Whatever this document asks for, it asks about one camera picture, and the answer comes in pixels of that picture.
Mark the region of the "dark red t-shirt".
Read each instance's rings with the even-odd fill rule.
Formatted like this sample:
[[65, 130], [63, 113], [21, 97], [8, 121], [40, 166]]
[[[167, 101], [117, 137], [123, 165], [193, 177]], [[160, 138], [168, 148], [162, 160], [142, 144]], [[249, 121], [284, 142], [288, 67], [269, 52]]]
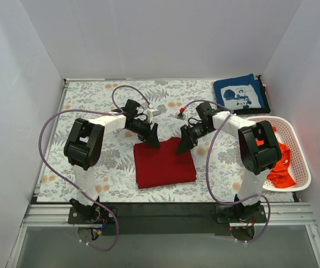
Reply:
[[133, 147], [135, 180], [139, 189], [190, 183], [196, 180], [196, 168], [189, 151], [177, 154], [181, 139], [172, 137], [154, 148], [145, 143]]

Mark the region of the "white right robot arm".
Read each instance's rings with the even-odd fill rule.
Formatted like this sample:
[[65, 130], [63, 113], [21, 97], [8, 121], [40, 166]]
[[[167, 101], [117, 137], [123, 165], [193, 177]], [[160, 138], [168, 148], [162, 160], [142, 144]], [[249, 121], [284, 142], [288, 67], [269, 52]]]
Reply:
[[180, 128], [181, 142], [177, 154], [192, 150], [197, 146], [199, 138], [211, 132], [218, 135], [220, 131], [224, 131], [238, 140], [240, 157], [245, 168], [241, 188], [233, 202], [221, 202], [218, 199], [215, 201], [226, 206], [231, 217], [240, 222], [248, 221], [259, 211], [266, 177], [282, 158], [271, 123], [243, 119], [221, 105], [212, 108], [212, 102], [199, 101], [196, 111], [200, 120], [191, 124], [185, 110], [181, 108], [177, 114], [177, 118], [185, 122]]

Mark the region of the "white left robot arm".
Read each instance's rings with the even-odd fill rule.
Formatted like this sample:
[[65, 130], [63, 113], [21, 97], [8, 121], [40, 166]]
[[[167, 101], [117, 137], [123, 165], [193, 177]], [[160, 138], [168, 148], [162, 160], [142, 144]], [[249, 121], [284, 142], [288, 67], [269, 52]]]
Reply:
[[94, 119], [75, 120], [64, 147], [64, 155], [71, 164], [75, 175], [75, 184], [80, 188], [76, 198], [70, 199], [75, 213], [88, 223], [95, 223], [101, 216], [101, 209], [94, 204], [99, 200], [95, 187], [95, 165], [100, 159], [104, 136], [126, 129], [137, 134], [145, 144], [160, 148], [157, 136], [158, 124], [153, 117], [159, 111], [148, 106], [142, 112], [142, 106], [134, 100], [127, 100], [124, 107]]

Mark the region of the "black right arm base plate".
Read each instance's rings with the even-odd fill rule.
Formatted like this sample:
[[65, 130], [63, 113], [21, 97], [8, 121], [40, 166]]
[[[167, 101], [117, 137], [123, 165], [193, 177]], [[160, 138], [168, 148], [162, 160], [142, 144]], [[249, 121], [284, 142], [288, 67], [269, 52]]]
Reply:
[[267, 218], [261, 202], [253, 205], [216, 205], [210, 216], [217, 223], [265, 223]]

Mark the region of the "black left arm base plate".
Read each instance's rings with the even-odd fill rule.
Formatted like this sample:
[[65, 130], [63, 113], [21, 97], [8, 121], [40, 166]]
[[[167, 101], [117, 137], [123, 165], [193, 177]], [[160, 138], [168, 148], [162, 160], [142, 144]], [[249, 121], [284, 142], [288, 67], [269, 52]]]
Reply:
[[112, 214], [104, 208], [92, 207], [85, 209], [71, 207], [67, 222], [68, 224], [114, 224], [115, 219]]

